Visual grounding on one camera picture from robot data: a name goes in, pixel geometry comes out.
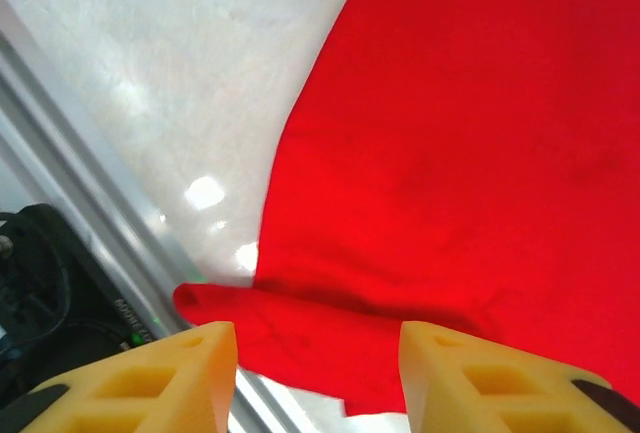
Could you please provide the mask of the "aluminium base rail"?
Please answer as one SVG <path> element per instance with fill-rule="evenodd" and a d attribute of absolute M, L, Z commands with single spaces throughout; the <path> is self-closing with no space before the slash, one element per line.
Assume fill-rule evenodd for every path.
<path fill-rule="evenodd" d="M 0 0 L 0 408 L 180 333 L 196 273 L 160 212 Z"/>

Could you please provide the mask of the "red bear print t-shirt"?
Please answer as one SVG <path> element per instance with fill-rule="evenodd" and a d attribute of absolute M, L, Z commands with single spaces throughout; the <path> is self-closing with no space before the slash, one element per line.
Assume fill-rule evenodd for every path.
<path fill-rule="evenodd" d="M 248 287 L 184 284 L 240 365 L 401 412 L 404 321 L 640 401 L 640 0 L 348 0 L 287 120 Z"/>

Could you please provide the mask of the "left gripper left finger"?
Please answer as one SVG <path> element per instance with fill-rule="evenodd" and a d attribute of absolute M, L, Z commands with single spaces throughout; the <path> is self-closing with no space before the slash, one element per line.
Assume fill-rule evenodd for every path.
<path fill-rule="evenodd" d="M 0 411 L 0 433 L 227 433 L 237 346 L 201 325 L 53 377 Z"/>

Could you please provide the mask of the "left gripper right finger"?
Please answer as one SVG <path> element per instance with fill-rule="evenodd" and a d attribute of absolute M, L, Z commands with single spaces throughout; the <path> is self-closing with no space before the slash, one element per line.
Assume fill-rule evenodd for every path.
<path fill-rule="evenodd" d="M 411 433 L 640 433 L 640 407 L 598 375 L 431 323 L 401 326 Z"/>

